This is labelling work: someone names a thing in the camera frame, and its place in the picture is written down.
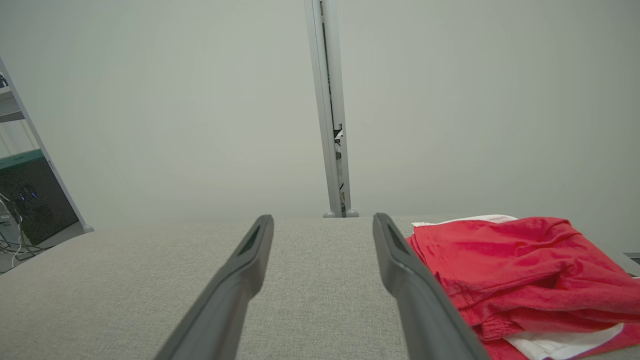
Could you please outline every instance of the folded red fabric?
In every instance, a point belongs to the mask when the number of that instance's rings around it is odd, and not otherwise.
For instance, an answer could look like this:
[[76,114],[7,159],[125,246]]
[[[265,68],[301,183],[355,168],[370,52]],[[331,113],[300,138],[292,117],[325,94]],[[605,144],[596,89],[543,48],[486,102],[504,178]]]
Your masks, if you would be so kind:
[[414,231],[407,241],[485,345],[524,331],[640,322],[640,282],[567,220],[467,220]]

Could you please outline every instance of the shelf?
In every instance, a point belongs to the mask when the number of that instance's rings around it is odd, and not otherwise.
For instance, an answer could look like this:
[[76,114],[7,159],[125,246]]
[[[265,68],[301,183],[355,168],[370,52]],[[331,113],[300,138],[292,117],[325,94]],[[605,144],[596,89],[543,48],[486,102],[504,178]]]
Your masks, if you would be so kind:
[[22,120],[24,116],[9,86],[0,88],[0,122]]
[[4,88],[0,88],[0,101],[11,99],[13,97],[13,92],[9,86],[5,86]]

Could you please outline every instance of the vertical post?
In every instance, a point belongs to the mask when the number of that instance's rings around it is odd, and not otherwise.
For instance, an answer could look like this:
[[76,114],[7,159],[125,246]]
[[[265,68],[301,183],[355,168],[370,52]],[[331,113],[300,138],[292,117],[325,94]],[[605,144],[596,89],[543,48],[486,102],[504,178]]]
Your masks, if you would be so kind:
[[326,172],[329,206],[331,208],[331,211],[326,212],[324,217],[341,217],[342,206],[340,203],[340,184],[338,183],[335,146],[333,145],[333,119],[331,98],[329,94],[329,78],[326,58],[324,57],[325,49],[320,1],[305,0],[305,12],[307,14],[311,66],[314,74],[318,120],[320,124],[320,135],[322,138],[324,154],[324,170]]
[[349,154],[347,152],[347,125],[344,116],[344,94],[342,91],[342,65],[340,62],[340,38],[336,0],[323,0],[324,30],[326,31],[326,52],[329,74],[331,75],[331,101],[333,123],[342,126],[340,152],[342,153],[342,179],[344,186],[344,207],[347,217],[358,217],[358,211],[351,207],[351,185],[349,183]]

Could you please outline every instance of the floor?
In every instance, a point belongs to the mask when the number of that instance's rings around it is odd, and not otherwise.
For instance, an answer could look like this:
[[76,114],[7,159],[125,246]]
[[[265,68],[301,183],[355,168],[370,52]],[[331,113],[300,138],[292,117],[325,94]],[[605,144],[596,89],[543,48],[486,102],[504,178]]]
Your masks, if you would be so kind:
[[[76,236],[84,234],[82,224],[80,222],[76,222],[71,224],[64,230],[60,231],[58,234],[51,236],[46,239],[42,243],[38,244],[39,247],[50,247],[55,246],[59,243],[63,243],[69,239],[75,238]],[[13,255],[11,254],[0,254],[0,272],[5,272],[11,268],[11,258]],[[18,266],[20,261],[15,260],[13,262],[14,266]]]

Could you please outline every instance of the white cable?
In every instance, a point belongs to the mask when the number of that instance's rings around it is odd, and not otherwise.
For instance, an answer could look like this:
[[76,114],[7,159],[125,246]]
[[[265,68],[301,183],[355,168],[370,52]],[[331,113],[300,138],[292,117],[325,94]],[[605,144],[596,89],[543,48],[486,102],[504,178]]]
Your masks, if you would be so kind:
[[20,247],[18,247],[18,251],[16,251],[15,254],[11,257],[11,268],[13,268],[13,260],[15,259],[15,256],[20,252],[20,249],[22,249],[22,241],[20,241],[20,239],[22,239],[22,231],[20,231],[22,215],[18,214],[18,216],[20,217],[20,222],[18,223],[18,233],[20,234],[20,236],[18,236],[18,244],[20,244]]
[[[1,193],[1,192],[0,192],[0,196],[1,196],[4,200],[7,200],[9,203],[13,204],[13,202],[12,202],[11,200],[9,200],[6,196],[4,196],[4,194],[3,194],[3,193]],[[0,203],[2,203],[2,205],[4,205],[4,207],[5,207],[6,209],[8,209],[8,208],[6,207],[6,204],[5,204],[2,200],[0,200]],[[19,246],[18,246],[18,251],[14,252],[14,253],[13,253],[13,256],[11,257],[11,268],[14,268],[14,267],[15,267],[15,265],[13,264],[13,260],[15,260],[15,256],[16,256],[16,255],[24,255],[24,254],[27,254],[27,253],[28,253],[28,252],[23,252],[22,254],[19,254],[20,250],[22,249],[22,230],[20,229],[20,225],[22,225],[22,215],[20,215],[20,214],[17,214],[17,215],[18,215],[18,218],[19,218],[19,219],[18,219],[18,234],[19,234],[19,235],[18,235],[18,245],[19,245]]]

